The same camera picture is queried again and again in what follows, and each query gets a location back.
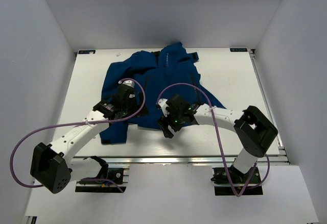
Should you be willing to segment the blue and black jacket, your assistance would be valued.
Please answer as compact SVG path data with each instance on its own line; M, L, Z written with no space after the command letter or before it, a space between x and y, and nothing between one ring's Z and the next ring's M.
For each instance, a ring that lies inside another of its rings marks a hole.
M159 129L157 120L162 113L155 104L160 93L167 99L179 94L190 104L210 100L213 106L223 108L222 103L200 84L201 75L195 66L198 59L197 53L187 53L182 44L177 43L159 52L136 52L123 62L110 64L101 97L115 94L119 80L133 78L138 81L136 90L144 89L148 115L114 123L100 133L101 143L126 143L127 129L131 123L143 128Z

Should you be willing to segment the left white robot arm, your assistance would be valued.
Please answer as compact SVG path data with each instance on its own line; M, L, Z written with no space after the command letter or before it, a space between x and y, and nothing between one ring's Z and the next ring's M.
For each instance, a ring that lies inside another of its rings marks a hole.
M71 181L108 181L108 163L98 156L77 159L75 155L102 131L118 122L139 116L145 105L145 92L137 92L139 83L123 79L118 90L97 103L80 123L49 144L35 146L31 175L51 193L62 191Z

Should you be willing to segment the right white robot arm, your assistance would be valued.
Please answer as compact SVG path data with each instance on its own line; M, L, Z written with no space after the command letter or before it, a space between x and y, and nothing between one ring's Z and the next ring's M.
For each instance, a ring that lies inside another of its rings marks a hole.
M250 168L266 155L278 135L277 128L255 106L243 111L227 110L204 103L189 104L180 95L161 98L156 106L163 113L157 123L166 138L173 138L174 133L188 124L217 125L236 133L243 149L234 160L230 175L238 183L249 177Z

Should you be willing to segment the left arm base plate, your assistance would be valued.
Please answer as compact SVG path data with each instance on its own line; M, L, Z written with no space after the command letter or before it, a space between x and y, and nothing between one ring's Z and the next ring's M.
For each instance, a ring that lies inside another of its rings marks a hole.
M124 193L129 181L129 165L107 162L107 169L92 181L76 182L77 193Z

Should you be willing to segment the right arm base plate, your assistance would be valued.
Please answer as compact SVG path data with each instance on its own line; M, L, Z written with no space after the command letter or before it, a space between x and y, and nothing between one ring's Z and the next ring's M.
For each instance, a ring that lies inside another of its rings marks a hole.
M232 183L234 185L234 189L237 192L237 194L240 194L242 188L244 187L248 177L250 176L250 173L252 169L244 175L239 175L235 172L230 171L228 168L230 177L232 180ZM256 186L262 181L259 169L255 167L255 170L253 171L252 177L243 192L242 195L263 195L263 189L262 186ZM215 196L233 196L233 190L231 188L231 185L228 181L227 174L225 172L224 167L213 167L213 176L211 178L211 182L214 186Z

